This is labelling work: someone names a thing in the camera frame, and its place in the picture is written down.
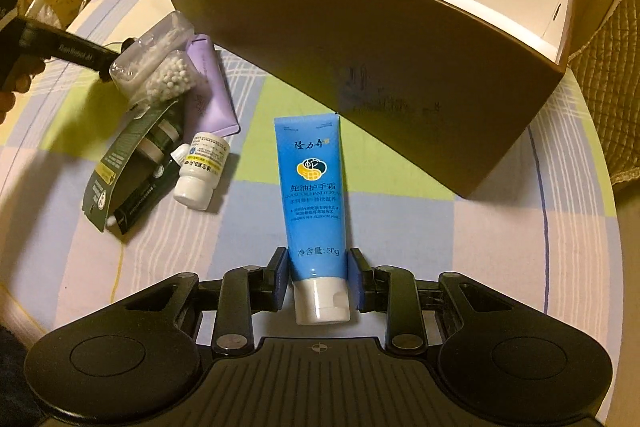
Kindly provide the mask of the person left hand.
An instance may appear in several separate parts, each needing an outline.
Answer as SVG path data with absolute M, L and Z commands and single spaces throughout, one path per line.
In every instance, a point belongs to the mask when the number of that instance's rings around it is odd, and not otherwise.
M 6 81 L 10 90 L 2 91 L 0 98 L 0 122 L 6 120 L 6 116 L 11 112 L 16 103 L 16 95 L 26 93 L 32 85 L 32 78 L 41 74 L 46 68 L 46 64 L 40 57 L 31 55 L 21 55 L 12 66 Z

